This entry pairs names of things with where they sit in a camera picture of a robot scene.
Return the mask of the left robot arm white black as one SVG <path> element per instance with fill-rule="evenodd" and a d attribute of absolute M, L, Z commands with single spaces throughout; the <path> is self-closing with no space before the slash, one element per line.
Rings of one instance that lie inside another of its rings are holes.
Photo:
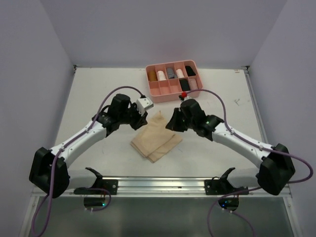
<path fill-rule="evenodd" d="M 153 102 L 142 95 L 132 103 L 130 97 L 117 94 L 111 104 L 98 110 L 91 121 L 68 140 L 50 149 L 39 148 L 34 155 L 29 180 L 53 198 L 69 189 L 97 194 L 104 192 L 103 176 L 93 168 L 70 172 L 74 161 L 95 143 L 107 138 L 121 125 L 134 130 L 147 124 L 147 111 Z"/>

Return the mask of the beige underwear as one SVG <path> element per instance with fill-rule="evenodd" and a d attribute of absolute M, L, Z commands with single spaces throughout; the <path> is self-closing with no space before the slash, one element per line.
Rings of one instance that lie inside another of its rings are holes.
<path fill-rule="evenodd" d="M 166 125 L 165 117 L 157 112 L 131 140 L 131 146 L 150 162 L 157 162 L 183 140 L 180 135 L 166 129 Z"/>

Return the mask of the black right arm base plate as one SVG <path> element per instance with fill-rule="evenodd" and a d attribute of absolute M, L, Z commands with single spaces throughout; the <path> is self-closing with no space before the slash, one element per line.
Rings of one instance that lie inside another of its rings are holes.
<path fill-rule="evenodd" d="M 235 168 L 229 168 L 221 177 L 213 177 L 211 179 L 204 180 L 204 190 L 206 195 L 226 195 L 238 191 L 243 191 L 241 195 L 248 195 L 248 187 L 235 188 L 228 181 L 229 174 L 234 171 Z"/>

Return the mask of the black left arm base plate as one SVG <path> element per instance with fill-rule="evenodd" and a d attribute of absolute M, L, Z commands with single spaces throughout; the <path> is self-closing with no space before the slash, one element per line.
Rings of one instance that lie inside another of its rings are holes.
<path fill-rule="evenodd" d="M 71 178 L 70 187 L 74 189 L 75 195 L 116 195 L 119 181 L 115 178 L 104 178 L 95 169 L 86 167 Z"/>

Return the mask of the black underwear orange trim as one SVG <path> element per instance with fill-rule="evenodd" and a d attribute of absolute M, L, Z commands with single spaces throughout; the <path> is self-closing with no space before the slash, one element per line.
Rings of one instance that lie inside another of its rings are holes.
<path fill-rule="evenodd" d="M 185 78 L 179 79 L 179 83 L 180 83 L 182 91 L 190 91 L 191 90 L 190 84 L 189 84 L 187 79 L 185 79 Z"/>

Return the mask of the pink underwear cream waistband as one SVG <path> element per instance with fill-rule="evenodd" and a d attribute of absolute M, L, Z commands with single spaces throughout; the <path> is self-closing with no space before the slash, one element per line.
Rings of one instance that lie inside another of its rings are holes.
<path fill-rule="evenodd" d="M 198 89 L 198 84 L 197 84 L 197 81 L 195 79 L 189 79 L 189 84 L 190 84 L 191 90 Z"/>

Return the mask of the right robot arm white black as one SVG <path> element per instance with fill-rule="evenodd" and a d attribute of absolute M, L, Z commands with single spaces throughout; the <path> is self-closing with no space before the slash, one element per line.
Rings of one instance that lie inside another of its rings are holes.
<path fill-rule="evenodd" d="M 277 196 L 295 173 L 286 146 L 262 143 L 248 136 L 237 137 L 235 130 L 223 119 L 206 115 L 199 103 L 188 99 L 173 110 L 166 129 L 176 132 L 193 130 L 198 136 L 224 145 L 254 164 L 253 168 L 231 167 L 219 178 L 205 180 L 208 195 L 226 195 L 260 187 Z"/>

